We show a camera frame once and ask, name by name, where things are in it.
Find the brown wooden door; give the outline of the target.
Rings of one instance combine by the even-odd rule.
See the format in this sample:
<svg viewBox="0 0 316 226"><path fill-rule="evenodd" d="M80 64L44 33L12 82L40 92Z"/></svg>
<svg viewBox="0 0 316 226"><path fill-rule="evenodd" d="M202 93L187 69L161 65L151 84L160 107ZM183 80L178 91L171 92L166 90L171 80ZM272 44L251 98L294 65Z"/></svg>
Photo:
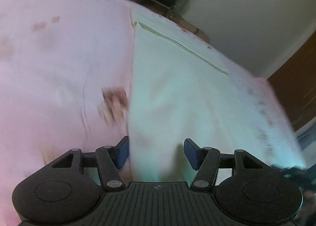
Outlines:
<svg viewBox="0 0 316 226"><path fill-rule="evenodd" d="M315 118L315 34L268 78L293 128Z"/></svg>

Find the pink floral bed sheet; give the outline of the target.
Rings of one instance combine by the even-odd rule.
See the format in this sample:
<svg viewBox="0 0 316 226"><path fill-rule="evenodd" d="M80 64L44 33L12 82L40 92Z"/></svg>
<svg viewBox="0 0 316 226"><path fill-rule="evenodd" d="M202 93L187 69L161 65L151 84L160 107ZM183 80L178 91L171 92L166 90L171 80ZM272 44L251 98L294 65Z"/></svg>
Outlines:
<svg viewBox="0 0 316 226"><path fill-rule="evenodd" d="M128 132L134 27L128 0L1 0L1 225L14 187L72 148Z"/></svg>

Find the clear glass vase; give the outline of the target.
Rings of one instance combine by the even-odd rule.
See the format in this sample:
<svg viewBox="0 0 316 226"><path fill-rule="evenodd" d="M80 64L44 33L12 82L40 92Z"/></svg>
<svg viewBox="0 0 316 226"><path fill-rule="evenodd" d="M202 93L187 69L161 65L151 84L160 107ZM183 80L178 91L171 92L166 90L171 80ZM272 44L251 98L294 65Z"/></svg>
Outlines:
<svg viewBox="0 0 316 226"><path fill-rule="evenodd" d="M176 14L183 14L189 8L190 0L176 0L171 7L171 12Z"/></svg>

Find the pale mint small garment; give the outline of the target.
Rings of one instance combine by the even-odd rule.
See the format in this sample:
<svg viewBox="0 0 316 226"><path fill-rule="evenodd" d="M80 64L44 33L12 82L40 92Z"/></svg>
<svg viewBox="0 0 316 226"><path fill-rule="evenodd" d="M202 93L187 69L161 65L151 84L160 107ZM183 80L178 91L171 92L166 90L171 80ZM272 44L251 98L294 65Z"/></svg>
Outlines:
<svg viewBox="0 0 316 226"><path fill-rule="evenodd" d="M243 149L267 165L306 166L274 90L162 16L133 7L128 132L135 181L191 182L185 139L222 153Z"/></svg>

